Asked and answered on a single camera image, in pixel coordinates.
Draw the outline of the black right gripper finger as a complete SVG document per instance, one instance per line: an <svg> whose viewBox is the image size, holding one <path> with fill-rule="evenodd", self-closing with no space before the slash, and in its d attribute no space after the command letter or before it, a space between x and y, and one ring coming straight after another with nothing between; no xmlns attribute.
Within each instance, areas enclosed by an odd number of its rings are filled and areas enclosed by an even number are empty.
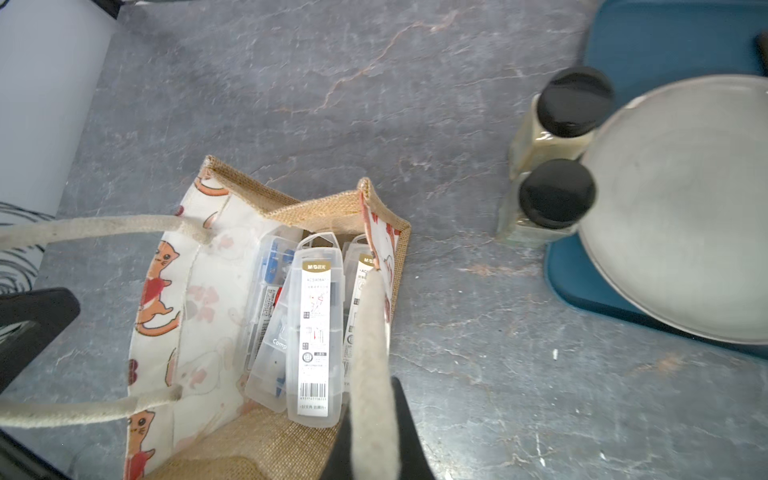
<svg viewBox="0 0 768 480"><path fill-rule="evenodd" d="M401 460L400 479L429 479L435 475L425 457L421 441L414 424L400 380L392 376L394 388ZM320 476L321 479L352 479L352 426L351 415L345 413L329 459Z"/></svg>

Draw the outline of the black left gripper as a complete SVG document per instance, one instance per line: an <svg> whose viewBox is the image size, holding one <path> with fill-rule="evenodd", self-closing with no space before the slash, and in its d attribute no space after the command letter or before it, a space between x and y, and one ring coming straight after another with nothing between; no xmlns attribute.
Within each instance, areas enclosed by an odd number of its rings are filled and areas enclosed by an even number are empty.
<svg viewBox="0 0 768 480"><path fill-rule="evenodd" d="M1 296L1 391L80 314L66 288Z"/></svg>

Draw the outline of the burlap canvas tote bag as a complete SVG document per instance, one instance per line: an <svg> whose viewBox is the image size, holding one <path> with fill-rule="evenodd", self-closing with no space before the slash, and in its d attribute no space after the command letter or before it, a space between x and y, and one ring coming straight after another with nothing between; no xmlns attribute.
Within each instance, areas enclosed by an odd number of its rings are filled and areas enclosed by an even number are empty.
<svg viewBox="0 0 768 480"><path fill-rule="evenodd" d="M42 220L9 254L159 233L133 319L127 393L3 401L3 428L103 448L124 479L399 479L425 462L389 368L410 224L369 179L300 201L214 157L173 215Z"/></svg>

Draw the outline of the clear compass case gold label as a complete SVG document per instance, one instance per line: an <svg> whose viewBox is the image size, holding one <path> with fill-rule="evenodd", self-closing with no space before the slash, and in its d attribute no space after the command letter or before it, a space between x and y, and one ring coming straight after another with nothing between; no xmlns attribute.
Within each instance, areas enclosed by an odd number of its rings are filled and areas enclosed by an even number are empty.
<svg viewBox="0 0 768 480"><path fill-rule="evenodd" d="M343 371L344 393L348 394L350 390L349 369L361 289L366 282L367 273L374 266L372 250L364 234L358 235L346 246L343 260L345 275Z"/></svg>

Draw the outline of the clear compass case barcode label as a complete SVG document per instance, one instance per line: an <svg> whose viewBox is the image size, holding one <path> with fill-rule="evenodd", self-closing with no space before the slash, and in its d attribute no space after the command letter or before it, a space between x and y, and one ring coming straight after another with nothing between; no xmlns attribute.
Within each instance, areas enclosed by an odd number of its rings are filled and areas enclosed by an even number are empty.
<svg viewBox="0 0 768 480"><path fill-rule="evenodd" d="M288 418L331 428L344 394L343 257L336 236L302 240L287 276L286 399Z"/></svg>

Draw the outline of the clear compass case blue insert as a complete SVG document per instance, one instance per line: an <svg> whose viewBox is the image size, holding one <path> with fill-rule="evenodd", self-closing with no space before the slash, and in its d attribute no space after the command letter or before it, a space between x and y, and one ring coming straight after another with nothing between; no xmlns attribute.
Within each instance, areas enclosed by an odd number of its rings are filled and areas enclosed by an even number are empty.
<svg viewBox="0 0 768 480"><path fill-rule="evenodd" d="M282 226L258 241L250 265L250 283L236 350L236 366L243 374L250 372L255 361L272 315L276 291L285 283L302 235L301 229Z"/></svg>

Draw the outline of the clear compass case white label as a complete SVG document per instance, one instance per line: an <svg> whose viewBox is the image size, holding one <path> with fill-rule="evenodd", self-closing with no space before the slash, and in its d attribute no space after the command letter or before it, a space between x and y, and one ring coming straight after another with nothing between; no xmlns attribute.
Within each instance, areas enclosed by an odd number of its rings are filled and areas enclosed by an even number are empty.
<svg viewBox="0 0 768 480"><path fill-rule="evenodd" d="M283 290L280 287L276 291L272 315L245 385L245 394L249 399L276 413L282 413L287 408L288 307Z"/></svg>

